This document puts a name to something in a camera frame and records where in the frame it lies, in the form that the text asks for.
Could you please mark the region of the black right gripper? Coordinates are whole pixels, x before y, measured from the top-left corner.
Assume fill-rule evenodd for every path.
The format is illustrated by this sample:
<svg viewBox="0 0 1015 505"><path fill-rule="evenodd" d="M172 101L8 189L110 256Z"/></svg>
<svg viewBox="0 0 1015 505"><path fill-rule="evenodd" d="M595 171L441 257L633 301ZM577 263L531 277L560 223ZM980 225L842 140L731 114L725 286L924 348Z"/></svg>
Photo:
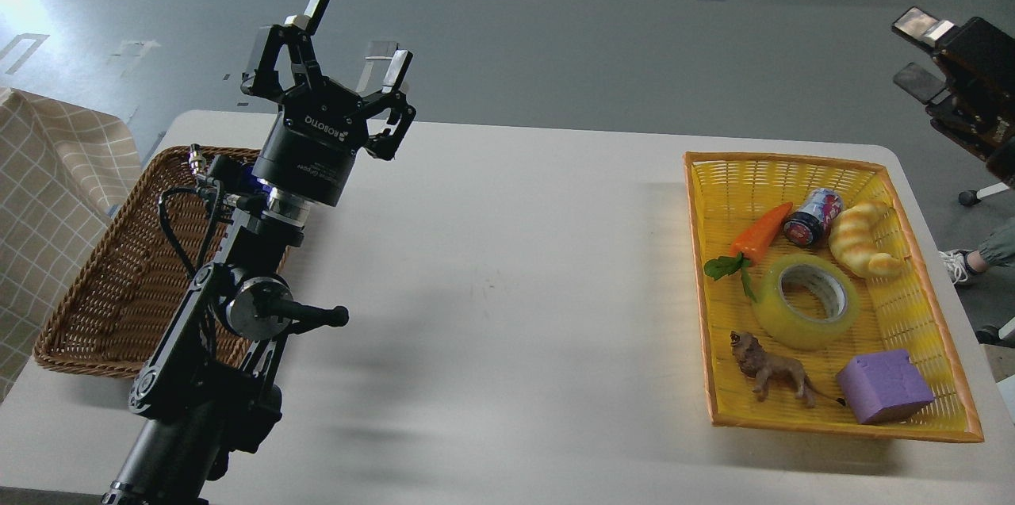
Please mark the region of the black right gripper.
<svg viewBox="0 0 1015 505"><path fill-rule="evenodd" d="M952 97L957 132L967 150L991 172L1013 187L1014 41L982 17L960 27L910 7L892 32L919 48L935 48L932 60L946 83L913 62L893 75L893 83L922 105Z"/></svg>

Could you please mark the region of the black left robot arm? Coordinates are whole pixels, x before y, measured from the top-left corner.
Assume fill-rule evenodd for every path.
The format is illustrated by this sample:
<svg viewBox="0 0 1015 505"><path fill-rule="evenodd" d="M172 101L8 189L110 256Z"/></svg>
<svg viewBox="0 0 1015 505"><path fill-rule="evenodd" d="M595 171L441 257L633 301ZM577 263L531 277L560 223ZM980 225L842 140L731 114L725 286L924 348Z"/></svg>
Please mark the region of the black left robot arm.
<svg viewBox="0 0 1015 505"><path fill-rule="evenodd" d="M189 152L193 182L159 197L159 223L175 251L167 199L203 200L207 226L195 259L182 264L189 287L129 393L145 418L137 440L101 497L104 504L200 504L233 451L254 453L282 418L275 378L287 339L344 327L342 306L293 299L279 275L301 245L309 212L337 205L358 153L390 161L416 109L402 92L412 55L397 49L383 86L359 94L323 74L312 37L330 0L259 29L243 73L244 94L272 101L277 116L256 162Z"/></svg>

